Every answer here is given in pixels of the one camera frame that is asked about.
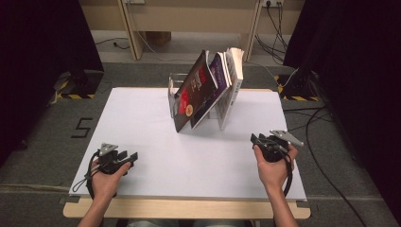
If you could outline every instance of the black strap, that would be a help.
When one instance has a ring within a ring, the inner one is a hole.
[[[92,178],[94,177],[95,174],[97,174],[97,171],[92,173],[92,162],[94,161],[95,157],[99,155],[99,151],[95,152],[94,155],[92,155],[91,161],[89,162],[88,165],[88,171],[85,174],[85,179],[86,179],[86,187],[88,188],[89,195],[91,195],[92,200],[95,197],[94,189],[92,188]]]
[[[289,157],[289,155],[286,154],[284,161],[286,162],[287,175],[288,175],[286,187],[284,188],[284,196],[286,197],[289,189],[291,188],[291,183],[292,183],[292,160],[291,157]]]

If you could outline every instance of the metal book holder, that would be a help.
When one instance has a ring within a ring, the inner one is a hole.
[[[177,107],[175,107],[175,95],[183,84],[183,80],[186,78],[187,74],[173,74],[170,73],[168,78],[168,104],[170,106],[171,118],[177,113]]]

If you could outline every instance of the hazard tape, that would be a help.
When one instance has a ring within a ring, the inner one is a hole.
[[[278,82],[279,76],[274,76],[274,79]],[[286,96],[286,94],[283,92],[283,84],[279,83],[278,86],[278,94],[280,95],[280,98],[284,100],[296,100],[296,101],[319,101],[319,99],[316,96]]]
[[[59,94],[58,98],[71,98],[71,99],[83,99],[83,98],[94,98],[95,95],[77,95],[77,94]]]

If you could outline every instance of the hand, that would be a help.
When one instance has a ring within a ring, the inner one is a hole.
[[[92,163],[92,167],[96,166],[98,160]],[[97,227],[103,220],[103,216],[109,207],[112,198],[117,191],[120,179],[130,169],[131,163],[125,163],[114,174],[104,174],[98,170],[92,175],[92,188],[94,189],[94,201],[91,204],[85,217],[80,221],[78,226]]]
[[[288,145],[288,149],[288,155],[291,159],[293,169],[293,160],[297,156],[298,150],[292,145]],[[282,190],[283,184],[288,175],[285,160],[280,160],[276,163],[269,163],[263,157],[262,150],[258,145],[253,146],[253,151],[257,161],[260,181],[265,185],[268,194]]]
[[[92,163],[92,167],[97,165],[98,160]],[[122,165],[114,174],[104,174],[98,171],[92,178],[92,188],[94,189],[95,198],[112,199],[117,191],[120,179],[130,169],[131,163],[127,162]]]

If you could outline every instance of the electrical socket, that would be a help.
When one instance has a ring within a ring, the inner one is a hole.
[[[266,7],[268,1],[270,1],[271,8],[278,8],[278,3],[281,3],[281,6],[284,4],[284,0],[263,0],[262,7]]]

